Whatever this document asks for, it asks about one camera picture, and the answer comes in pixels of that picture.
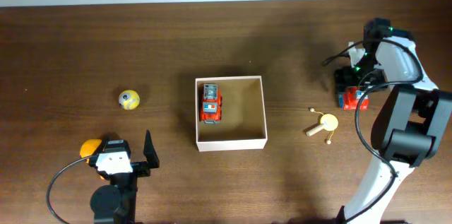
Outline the red toy tank vehicle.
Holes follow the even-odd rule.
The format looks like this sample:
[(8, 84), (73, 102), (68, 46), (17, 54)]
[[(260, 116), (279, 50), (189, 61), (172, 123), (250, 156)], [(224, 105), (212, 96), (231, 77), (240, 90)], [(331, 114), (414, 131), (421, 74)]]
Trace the red toy tank vehicle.
[(338, 105), (343, 110), (355, 110), (364, 92), (358, 87), (348, 87), (338, 94)]

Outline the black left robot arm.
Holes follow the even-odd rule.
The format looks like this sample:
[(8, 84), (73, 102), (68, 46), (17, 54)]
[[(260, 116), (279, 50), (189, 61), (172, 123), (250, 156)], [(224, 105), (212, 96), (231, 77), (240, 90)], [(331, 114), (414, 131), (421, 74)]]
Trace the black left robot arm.
[(149, 131), (145, 133), (144, 161), (132, 162), (129, 143), (124, 139), (91, 139), (80, 151), (108, 185), (98, 188), (90, 199), (95, 223), (135, 223), (138, 179), (149, 177), (160, 166)]

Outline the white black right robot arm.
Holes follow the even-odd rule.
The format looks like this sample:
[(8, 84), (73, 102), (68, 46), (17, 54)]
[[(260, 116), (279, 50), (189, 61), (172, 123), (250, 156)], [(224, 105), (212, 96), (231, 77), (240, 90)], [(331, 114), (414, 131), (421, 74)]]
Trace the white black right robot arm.
[[(337, 223), (382, 223), (389, 202), (404, 179), (436, 155), (451, 116), (451, 94), (439, 90), (416, 55), (412, 33), (375, 18), (363, 39), (350, 42), (339, 57), (350, 65), (334, 72), (335, 94), (343, 110), (355, 113), (355, 129), (371, 162), (356, 194), (341, 207)], [(368, 97), (390, 93), (371, 128), (367, 143), (359, 115)]]

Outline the red toy fire truck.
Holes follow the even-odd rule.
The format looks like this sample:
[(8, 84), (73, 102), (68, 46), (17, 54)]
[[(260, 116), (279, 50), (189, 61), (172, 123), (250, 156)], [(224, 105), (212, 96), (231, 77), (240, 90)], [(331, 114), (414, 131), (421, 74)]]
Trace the red toy fire truck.
[(203, 85), (200, 121), (205, 124), (219, 124), (222, 119), (222, 96), (217, 84)]

